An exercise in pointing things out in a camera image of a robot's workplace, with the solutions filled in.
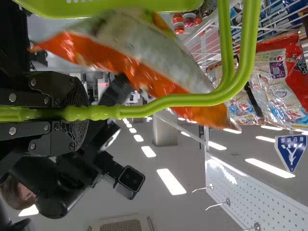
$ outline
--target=red bottle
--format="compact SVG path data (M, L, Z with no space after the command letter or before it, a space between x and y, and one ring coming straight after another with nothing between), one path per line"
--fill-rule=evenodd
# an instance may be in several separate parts
M194 27L194 25L196 24L196 16L198 13L199 13L198 10L183 13L184 26Z
M195 26L199 26L203 22L203 19L200 14L196 16ZM203 36L205 34L205 30L198 34L198 36Z
M184 34L185 28L184 28L184 18L182 16L182 13L175 13L173 15L173 26L174 26L174 33L177 35Z

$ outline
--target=snack package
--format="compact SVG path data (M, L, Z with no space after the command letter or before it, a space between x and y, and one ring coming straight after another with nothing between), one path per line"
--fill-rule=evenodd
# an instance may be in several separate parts
M249 84L266 122L308 129L308 70L297 32L257 44Z
M149 10L105 11L38 43L30 51L41 49L92 69L125 73L135 90L144 90L156 98L209 93L214 89L164 20ZM173 110L210 127L235 128L224 104Z
M234 59L235 70L238 67L238 58ZM217 62L206 70L208 77L216 88L222 77L221 62ZM229 115L238 125L264 125L263 114L247 85L232 99L226 102Z

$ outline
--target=green shopping basket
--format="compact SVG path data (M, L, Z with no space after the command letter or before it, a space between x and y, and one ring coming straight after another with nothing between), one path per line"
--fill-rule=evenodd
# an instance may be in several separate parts
M91 17L119 7L142 7L155 12L187 12L199 8L203 0L13 0L41 17L69 19Z
M26 121L28 119L62 117L67 121L100 120L108 118L142 118L167 107L213 106L234 97L249 80L255 63L258 20L261 0L244 2L243 27L241 36L240 61L234 74L233 50L231 39L229 0L218 0L218 18L223 75L220 85L208 94L171 94L156 99L143 106L116 105L112 107L93 105L90 107L68 106L62 110L20 108L8 111L0 121Z

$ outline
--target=blue sign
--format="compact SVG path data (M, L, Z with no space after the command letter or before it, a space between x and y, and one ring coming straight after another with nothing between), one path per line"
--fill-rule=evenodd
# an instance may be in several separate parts
M276 137L275 149L289 172L294 172L306 146L306 135Z

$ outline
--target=screw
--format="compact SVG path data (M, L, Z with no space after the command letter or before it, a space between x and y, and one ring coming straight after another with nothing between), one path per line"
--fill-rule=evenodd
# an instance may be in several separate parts
M53 128L58 131L60 129L60 125L58 123L55 123Z
M10 96L9 96L9 100L10 100L11 102L15 102L15 101L16 101L16 99L17 99L16 94L11 93L11 94L10 94Z
M60 100L59 100L59 99L56 99L56 100L54 101L54 103L55 103L56 105L59 105Z
M32 144L30 145L30 149L31 149L31 150L34 150L35 147L36 147L36 144L35 144L35 143L32 143Z
M31 85L34 87L37 84L37 80L35 78L31 79Z
M16 133L16 128L11 127L11 128L10 128L10 131L9 131L9 134L10 134L10 135L15 135L15 133Z
M74 149L74 143L70 143L70 144L69 144L69 149L70 149L70 150L73 150L73 149Z

